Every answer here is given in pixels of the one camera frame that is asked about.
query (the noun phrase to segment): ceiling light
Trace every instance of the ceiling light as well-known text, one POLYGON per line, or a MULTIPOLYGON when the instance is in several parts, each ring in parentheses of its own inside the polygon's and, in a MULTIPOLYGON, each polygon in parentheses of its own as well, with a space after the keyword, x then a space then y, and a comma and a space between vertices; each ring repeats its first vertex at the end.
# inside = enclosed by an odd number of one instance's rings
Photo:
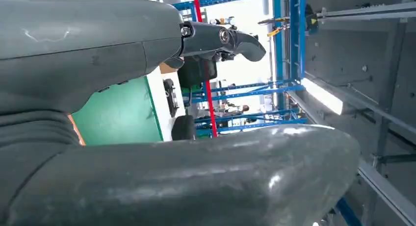
POLYGON ((319 100, 323 105, 327 106, 333 112, 341 115, 343 102, 333 94, 322 89, 319 85, 313 83, 307 78, 302 79, 302 85, 305 87, 315 99, 319 100))

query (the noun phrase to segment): green board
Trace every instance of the green board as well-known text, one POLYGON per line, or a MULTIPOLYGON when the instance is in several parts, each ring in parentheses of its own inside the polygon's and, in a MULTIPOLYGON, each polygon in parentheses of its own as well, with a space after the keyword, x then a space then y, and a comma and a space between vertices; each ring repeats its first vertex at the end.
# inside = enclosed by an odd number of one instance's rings
POLYGON ((94 93, 72 114, 86 145, 161 141, 146 77, 94 93))

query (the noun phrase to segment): blue steel frame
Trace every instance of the blue steel frame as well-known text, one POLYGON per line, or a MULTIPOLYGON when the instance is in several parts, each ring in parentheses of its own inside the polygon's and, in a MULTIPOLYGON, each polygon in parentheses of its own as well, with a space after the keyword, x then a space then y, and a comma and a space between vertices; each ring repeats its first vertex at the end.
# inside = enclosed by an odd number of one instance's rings
MULTIPOLYGON (((204 6, 209 6, 209 5, 214 5, 214 4, 220 4, 220 3, 227 3, 227 2, 231 2, 231 1, 235 1, 235 0, 199 0, 200 2, 200 6, 204 7, 204 6)), ((290 13, 290 17, 294 18, 294 22, 292 23, 291 21, 291 28, 290 29, 297 29, 296 31, 294 30, 292 32, 291 30, 291 40, 293 39, 295 43, 293 43, 291 41, 291 59, 290 61, 293 62, 290 65, 295 65, 293 67, 291 67, 291 72, 293 71, 294 73, 290 73, 290 75, 288 76, 288 79, 284 79, 284 74, 283 74, 283 62, 284 61, 288 61, 288 60, 283 60, 283 55, 282 55, 282 38, 281 35, 279 36, 275 36, 275 52, 276 52, 276 81, 271 81, 268 83, 254 83, 254 84, 248 84, 248 85, 240 85, 240 86, 231 86, 231 87, 224 87, 224 88, 216 88, 216 89, 212 89, 211 93, 215 93, 215 92, 221 92, 221 91, 229 91, 229 90, 233 90, 233 89, 241 89, 241 88, 250 88, 250 87, 256 87, 254 88, 254 90, 250 91, 250 92, 245 92, 245 93, 237 93, 237 94, 231 94, 231 95, 221 95, 221 96, 214 96, 212 97, 212 100, 226 100, 226 99, 230 99, 230 98, 238 98, 238 97, 244 97, 244 96, 253 96, 253 95, 266 95, 266 94, 274 94, 274 93, 278 93, 278 109, 282 110, 285 108, 284 106, 284 95, 283 92, 285 91, 296 91, 296 90, 302 90, 304 89, 304 87, 300 84, 298 84, 296 82, 299 81, 299 79, 303 78, 303 62, 304 62, 304 57, 305 57, 305 46, 304 46, 304 42, 305 42, 305 26, 304 24, 299 24, 299 23, 305 23, 305 13, 304 11, 300 11, 305 9, 305 0, 295 0, 296 4, 294 4, 294 8, 291 8, 291 13, 290 13)), ((274 7, 273 7, 273 12, 274 12, 274 17, 281 17, 281 12, 280 12, 280 0, 273 0, 274 2, 274 7)), ((195 16, 195 7, 194 7, 194 2, 193 1, 188 1, 188 2, 182 2, 182 3, 177 3, 177 4, 173 4, 174 7, 176 7, 178 10, 187 10, 190 9, 191 10, 191 14, 192 14, 192 20, 195 21, 196 20, 196 16, 195 16)), ((201 90, 201 91, 195 91, 192 92, 192 102, 193 103, 197 103, 197 102, 204 102, 207 101, 206 95, 207 91, 205 89, 201 90)), ((224 131, 224 130, 233 130, 233 129, 244 129, 244 128, 253 128, 253 127, 263 127, 263 126, 273 126, 273 125, 279 125, 279 124, 293 124, 293 123, 304 123, 306 122, 305 119, 298 119, 297 118, 297 114, 295 111, 291 111, 290 113, 290 120, 278 120, 278 121, 271 121, 268 123, 264 123, 264 124, 254 124, 254 125, 247 125, 247 126, 241 126, 241 127, 228 127, 228 128, 220 128, 219 131, 224 131)), ((241 118, 250 118, 250 116, 252 115, 242 115, 241 118)))
MULTIPOLYGON (((235 0, 199 0, 200 6, 209 6, 214 4, 220 3, 227 3, 235 0)), ((274 18, 281 17, 281 0, 273 0, 273 16, 274 18)), ((182 2, 173 4, 178 10, 191 10, 192 20, 196 21, 196 13, 195 13, 195 6, 193 1, 182 2)), ((305 7, 306 7, 306 0, 289 0, 289 9, 290 9, 290 59, 283 59, 283 45, 282 45, 282 36, 275 35, 274 42, 275 42, 275 59, 276 59, 276 80, 269 83, 254 83, 249 85, 240 85, 240 86, 232 86, 232 87, 224 87, 224 88, 217 88, 211 90, 211 92, 220 92, 220 91, 228 91, 233 89, 241 89, 241 88, 250 88, 250 87, 260 87, 251 92, 247 93, 240 93, 240 94, 233 94, 233 95, 225 95, 225 96, 217 96, 213 97, 212 100, 223 100, 228 98, 237 98, 243 96, 251 96, 251 95, 264 95, 264 94, 272 94, 272 93, 280 93, 278 94, 278 111, 271 111, 266 113, 256 113, 256 114, 249 114, 249 115, 237 115, 231 117, 221 117, 217 118, 217 121, 228 121, 232 119, 239 119, 239 118, 255 118, 259 120, 270 121, 268 123, 262 124, 253 124, 253 125, 245 125, 245 126, 233 126, 233 127, 225 127, 225 128, 218 128, 218 132, 228 131, 228 130, 243 130, 248 128, 255 128, 255 127, 265 127, 265 126, 275 126, 280 124, 304 124, 307 122, 307 119, 300 118, 298 119, 297 109, 291 110, 284 110, 284 96, 282 92, 290 91, 290 90, 301 90, 303 86, 299 85, 297 81, 300 81, 302 78, 305 77, 305 7), (289 79, 284 80, 284 73, 283 73, 283 64, 287 63, 290 66, 290 75, 289 79), (273 115, 273 114, 290 114, 290 120, 275 120, 275 119, 266 119, 264 115, 273 115)), ((276 23, 275 27, 280 26, 281 23, 276 23)), ((192 99, 192 102, 201 102, 206 101, 206 97, 204 96, 206 91, 197 91, 193 92, 192 96, 195 96, 195 99, 192 99)), ((209 123, 209 119, 200 119, 196 120, 195 123, 198 127, 200 123, 209 123)), ((198 134, 211 134, 210 129, 197 129, 198 134)), ((355 216, 354 212, 348 206, 347 202, 344 198, 340 199, 337 203, 337 209, 340 211, 341 215, 344 217, 345 221, 349 226, 361 226, 360 221, 355 216)))

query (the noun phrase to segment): screw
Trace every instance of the screw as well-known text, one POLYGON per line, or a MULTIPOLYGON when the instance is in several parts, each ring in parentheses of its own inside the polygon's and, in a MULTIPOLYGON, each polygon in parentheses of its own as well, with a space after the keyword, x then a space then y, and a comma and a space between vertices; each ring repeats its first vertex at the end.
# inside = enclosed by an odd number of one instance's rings
POLYGON ((187 26, 184 26, 181 28, 181 35, 182 36, 190 36, 191 35, 191 29, 187 26))
POLYGON ((230 41, 230 35, 228 34, 228 31, 225 28, 222 28, 218 34, 221 43, 227 44, 230 41))

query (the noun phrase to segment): red vertical bar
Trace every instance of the red vertical bar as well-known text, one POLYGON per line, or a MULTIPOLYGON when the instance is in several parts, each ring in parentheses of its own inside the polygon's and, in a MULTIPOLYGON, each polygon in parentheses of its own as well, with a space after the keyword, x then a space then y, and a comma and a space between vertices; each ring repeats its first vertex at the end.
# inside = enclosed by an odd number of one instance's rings
MULTIPOLYGON (((195 10, 196 10, 196 17, 198 22, 202 22, 202 15, 201 15, 201 6, 199 5, 199 0, 194 0, 195 3, 195 10)), ((205 81, 205 88, 207 89, 207 100, 209 105, 209 115, 211 116, 211 123, 212 123, 212 136, 217 137, 217 124, 215 123, 215 114, 214 114, 214 106, 212 105, 212 95, 211 95, 211 84, 209 80, 205 81)))

